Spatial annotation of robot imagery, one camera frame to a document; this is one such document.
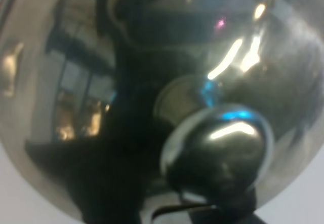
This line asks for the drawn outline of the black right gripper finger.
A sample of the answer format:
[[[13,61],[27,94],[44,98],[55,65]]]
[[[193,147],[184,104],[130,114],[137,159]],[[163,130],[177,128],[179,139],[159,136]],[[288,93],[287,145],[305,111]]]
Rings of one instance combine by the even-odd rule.
[[[266,223],[254,213],[233,217],[215,205],[182,202],[176,193],[145,199],[139,223]]]

